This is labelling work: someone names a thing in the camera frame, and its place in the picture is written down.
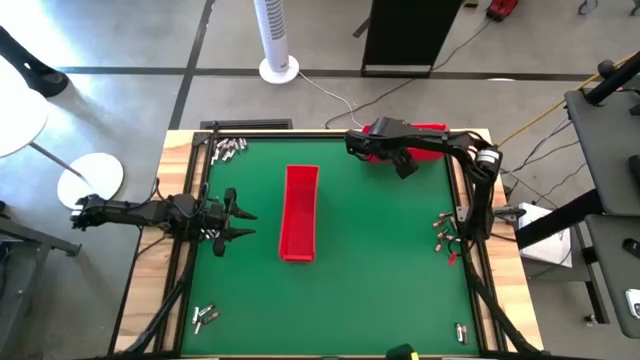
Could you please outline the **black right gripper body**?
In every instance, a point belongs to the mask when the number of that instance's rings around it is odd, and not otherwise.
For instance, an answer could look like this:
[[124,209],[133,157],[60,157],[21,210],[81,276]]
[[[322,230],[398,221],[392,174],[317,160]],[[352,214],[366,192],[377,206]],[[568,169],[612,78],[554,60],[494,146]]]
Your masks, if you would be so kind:
[[378,118],[372,125],[373,156],[390,161],[401,179],[409,177],[418,169],[405,142],[408,128],[402,120],[388,117]]

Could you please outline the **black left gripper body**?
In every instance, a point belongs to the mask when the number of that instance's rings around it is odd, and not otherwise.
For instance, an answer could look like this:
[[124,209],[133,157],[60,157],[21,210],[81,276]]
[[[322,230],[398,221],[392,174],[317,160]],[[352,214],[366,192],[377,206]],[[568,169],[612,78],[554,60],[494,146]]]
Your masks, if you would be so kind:
[[223,257],[226,251],[227,230],[230,226],[232,217],[232,208],[237,200],[237,191],[235,188],[227,188],[225,190],[223,200],[209,198],[205,206],[205,215],[201,229],[220,231],[219,238],[209,238],[213,241],[212,250],[216,257]]

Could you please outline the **red plastic bin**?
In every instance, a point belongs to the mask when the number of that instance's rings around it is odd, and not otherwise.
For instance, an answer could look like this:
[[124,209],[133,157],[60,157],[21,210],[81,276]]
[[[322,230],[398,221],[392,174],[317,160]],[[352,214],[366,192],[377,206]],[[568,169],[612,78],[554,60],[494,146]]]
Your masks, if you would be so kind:
[[313,262],[316,255],[317,165],[287,165],[279,238],[284,262]]
[[[441,123],[423,123],[423,124],[413,124],[413,127],[420,129],[429,129],[429,130],[438,130],[438,131],[446,131],[448,130],[448,126],[446,124]],[[440,152],[418,149],[418,148],[409,148],[408,149],[410,155],[417,162],[432,162],[438,161],[443,157],[443,154]],[[384,163],[384,160],[379,159],[374,155],[370,155],[368,157],[368,161],[370,163]]]

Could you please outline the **wooden table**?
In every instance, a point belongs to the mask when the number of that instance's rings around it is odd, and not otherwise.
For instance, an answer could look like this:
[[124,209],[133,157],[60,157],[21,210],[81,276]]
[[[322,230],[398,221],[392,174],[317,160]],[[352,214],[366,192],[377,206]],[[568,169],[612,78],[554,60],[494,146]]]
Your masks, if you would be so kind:
[[[341,129],[223,129],[170,130],[167,132],[157,170],[160,188],[170,194],[195,193],[210,172],[210,143],[217,137],[300,140],[342,139]],[[158,312],[178,278],[195,260],[196,251],[173,240],[159,242],[159,231],[143,229],[138,245],[147,252],[134,260],[114,328],[109,354],[119,354],[130,347]],[[471,251],[475,271],[490,288],[496,301],[514,327],[534,347],[543,342],[536,320],[522,260],[514,232],[498,221],[491,237]],[[159,326],[143,353],[147,357],[177,356],[182,340],[182,322],[187,298],[179,296],[167,318]]]

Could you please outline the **black partition panel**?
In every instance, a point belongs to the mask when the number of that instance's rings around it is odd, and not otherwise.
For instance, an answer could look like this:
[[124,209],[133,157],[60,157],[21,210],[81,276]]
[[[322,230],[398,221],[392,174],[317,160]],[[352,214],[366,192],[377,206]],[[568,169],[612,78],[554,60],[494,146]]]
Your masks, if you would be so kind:
[[360,75],[424,77],[436,68],[463,0],[372,0]]

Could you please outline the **white tower fan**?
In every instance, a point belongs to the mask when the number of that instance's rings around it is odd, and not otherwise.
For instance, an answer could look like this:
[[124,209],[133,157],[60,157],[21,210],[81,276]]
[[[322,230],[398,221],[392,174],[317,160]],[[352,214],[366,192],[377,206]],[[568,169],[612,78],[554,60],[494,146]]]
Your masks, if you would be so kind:
[[253,0],[253,3],[264,51],[259,75],[270,84],[289,83],[297,77],[300,65],[289,51],[282,0]]

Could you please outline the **red floor machine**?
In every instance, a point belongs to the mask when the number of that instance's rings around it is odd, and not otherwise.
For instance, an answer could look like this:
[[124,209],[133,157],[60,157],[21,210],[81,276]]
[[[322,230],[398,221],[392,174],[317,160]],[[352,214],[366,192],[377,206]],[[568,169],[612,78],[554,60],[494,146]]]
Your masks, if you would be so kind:
[[486,10],[486,17],[495,21],[502,22],[516,8],[519,0],[491,0]]

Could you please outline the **black diagonal beam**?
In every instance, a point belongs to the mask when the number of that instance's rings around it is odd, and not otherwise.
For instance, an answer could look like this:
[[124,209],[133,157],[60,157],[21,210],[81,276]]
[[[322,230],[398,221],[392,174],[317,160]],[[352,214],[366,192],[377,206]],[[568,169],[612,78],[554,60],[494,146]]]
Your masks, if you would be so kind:
[[519,249],[536,244],[582,222],[587,215],[604,212],[600,196],[592,189],[515,232]]

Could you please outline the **white box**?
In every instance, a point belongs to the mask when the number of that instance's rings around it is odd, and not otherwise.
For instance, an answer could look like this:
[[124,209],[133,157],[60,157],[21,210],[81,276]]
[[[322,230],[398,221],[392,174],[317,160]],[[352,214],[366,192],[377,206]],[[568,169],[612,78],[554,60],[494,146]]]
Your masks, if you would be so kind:
[[[517,220],[518,230],[551,213],[551,210],[530,203],[520,203],[518,205],[518,209],[524,211],[524,214],[519,216]],[[563,231],[547,237],[533,245],[522,248],[520,250],[520,255],[524,258],[571,268],[572,261],[568,257],[570,248],[570,230],[564,229]]]

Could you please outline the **green yellow object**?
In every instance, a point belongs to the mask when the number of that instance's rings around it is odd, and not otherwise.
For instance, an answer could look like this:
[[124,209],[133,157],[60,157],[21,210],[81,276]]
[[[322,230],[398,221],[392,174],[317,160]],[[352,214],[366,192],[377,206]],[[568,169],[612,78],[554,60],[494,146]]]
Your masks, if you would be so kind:
[[389,349],[385,360],[420,360],[420,356],[410,344],[405,343]]

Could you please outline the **grey desk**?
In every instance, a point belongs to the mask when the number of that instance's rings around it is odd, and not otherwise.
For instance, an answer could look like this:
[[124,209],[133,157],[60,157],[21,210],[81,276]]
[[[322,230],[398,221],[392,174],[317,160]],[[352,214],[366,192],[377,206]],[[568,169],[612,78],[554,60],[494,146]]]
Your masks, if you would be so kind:
[[604,211],[640,216],[640,185],[628,165],[629,157],[640,155],[640,115],[630,113],[640,105],[640,95],[616,91],[598,106],[580,91],[564,98]]
[[620,329],[627,338],[640,339],[640,318],[625,295],[640,290],[640,258],[623,248],[627,239],[640,243],[640,218],[587,215],[585,223]]

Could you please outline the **black curved stand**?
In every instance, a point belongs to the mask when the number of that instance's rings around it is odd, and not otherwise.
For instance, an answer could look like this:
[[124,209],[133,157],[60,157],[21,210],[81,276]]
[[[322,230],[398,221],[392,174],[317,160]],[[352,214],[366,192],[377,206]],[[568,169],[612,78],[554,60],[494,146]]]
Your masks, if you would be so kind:
[[45,98],[60,94],[70,83],[65,73],[40,61],[1,25],[0,56],[18,71],[30,89],[35,90]]

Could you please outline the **white phone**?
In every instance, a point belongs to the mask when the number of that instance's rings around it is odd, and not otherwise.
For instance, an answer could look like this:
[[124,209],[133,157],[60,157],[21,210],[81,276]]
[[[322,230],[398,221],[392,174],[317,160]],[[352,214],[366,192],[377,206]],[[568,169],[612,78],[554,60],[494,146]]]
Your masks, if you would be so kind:
[[631,316],[640,320],[640,289],[627,289],[625,298]]

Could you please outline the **grey metal frame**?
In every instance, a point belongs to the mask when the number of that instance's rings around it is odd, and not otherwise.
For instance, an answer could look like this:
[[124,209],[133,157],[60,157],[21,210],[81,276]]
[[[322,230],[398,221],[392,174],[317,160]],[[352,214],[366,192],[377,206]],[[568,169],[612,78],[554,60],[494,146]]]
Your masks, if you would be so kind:
[[8,360],[52,250],[77,256],[81,246],[19,224],[0,200],[0,360]]

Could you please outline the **white round pedestal table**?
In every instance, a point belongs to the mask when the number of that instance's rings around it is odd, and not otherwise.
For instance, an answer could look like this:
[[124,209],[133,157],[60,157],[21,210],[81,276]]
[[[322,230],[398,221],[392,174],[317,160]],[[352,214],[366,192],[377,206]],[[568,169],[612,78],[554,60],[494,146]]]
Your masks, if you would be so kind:
[[58,136],[75,154],[64,158],[43,144],[45,129],[56,124],[62,108],[29,88],[10,63],[0,57],[0,159],[31,148],[58,165],[62,172],[56,182],[58,200],[74,209],[89,195],[111,200],[121,189],[125,168],[116,155],[90,142],[94,139],[82,127],[68,126]]

